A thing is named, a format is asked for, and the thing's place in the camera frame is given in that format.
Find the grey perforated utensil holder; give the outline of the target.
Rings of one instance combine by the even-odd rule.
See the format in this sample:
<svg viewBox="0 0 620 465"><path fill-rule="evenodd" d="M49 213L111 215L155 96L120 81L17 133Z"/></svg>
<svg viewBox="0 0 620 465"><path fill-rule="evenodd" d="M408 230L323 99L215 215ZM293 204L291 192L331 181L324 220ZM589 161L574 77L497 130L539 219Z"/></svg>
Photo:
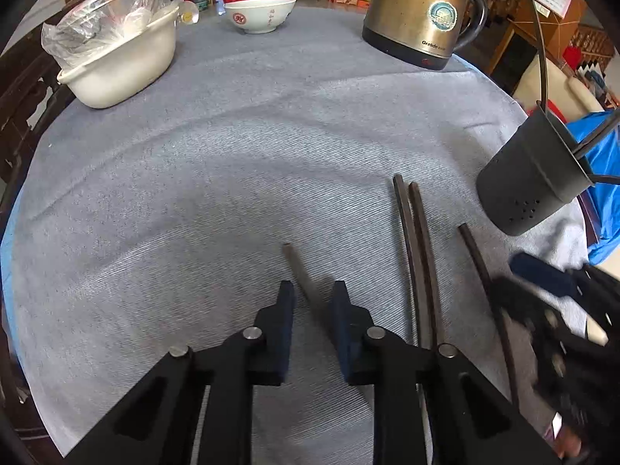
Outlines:
<svg viewBox="0 0 620 465"><path fill-rule="evenodd" d="M484 213L509 236L533 229L593 185L577 142L556 114L536 106L478 173Z"/></svg>

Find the grey table cloth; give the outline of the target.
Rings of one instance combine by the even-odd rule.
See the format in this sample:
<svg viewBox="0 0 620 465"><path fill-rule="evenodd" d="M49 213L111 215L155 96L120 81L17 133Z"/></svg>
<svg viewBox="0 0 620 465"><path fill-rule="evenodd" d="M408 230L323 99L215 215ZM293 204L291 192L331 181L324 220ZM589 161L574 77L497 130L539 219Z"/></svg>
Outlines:
<svg viewBox="0 0 620 465"><path fill-rule="evenodd" d="M267 35L208 18L127 101L71 103L43 134L2 247L9 330L40 417L68 453L171 345L220 344L290 277L343 281L403 339L415 329L392 179L419 186L447 341L501 391L505 360L462 238L491 272L527 251L587 256L577 204L520 237L482 211L478 172L522 108L458 58L427 71L379 52L359 15L294 10Z"/></svg>

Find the bronze electric kettle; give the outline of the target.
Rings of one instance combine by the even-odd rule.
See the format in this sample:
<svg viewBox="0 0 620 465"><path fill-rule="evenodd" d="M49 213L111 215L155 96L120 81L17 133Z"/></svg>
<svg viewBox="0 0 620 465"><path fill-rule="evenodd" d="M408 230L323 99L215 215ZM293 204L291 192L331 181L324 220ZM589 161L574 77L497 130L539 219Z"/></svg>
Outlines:
<svg viewBox="0 0 620 465"><path fill-rule="evenodd" d="M363 39L387 55L441 71L487 20L487 0L372 0Z"/></svg>

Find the white basin with plastic bag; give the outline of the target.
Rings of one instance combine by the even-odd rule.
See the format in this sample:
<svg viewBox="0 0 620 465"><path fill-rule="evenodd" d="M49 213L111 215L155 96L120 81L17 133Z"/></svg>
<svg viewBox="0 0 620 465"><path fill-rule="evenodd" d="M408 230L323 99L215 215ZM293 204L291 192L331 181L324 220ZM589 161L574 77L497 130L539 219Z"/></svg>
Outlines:
<svg viewBox="0 0 620 465"><path fill-rule="evenodd" d="M41 45L60 66L60 84L84 105L107 108L169 68L179 13L177 0L84 0L42 26Z"/></svg>

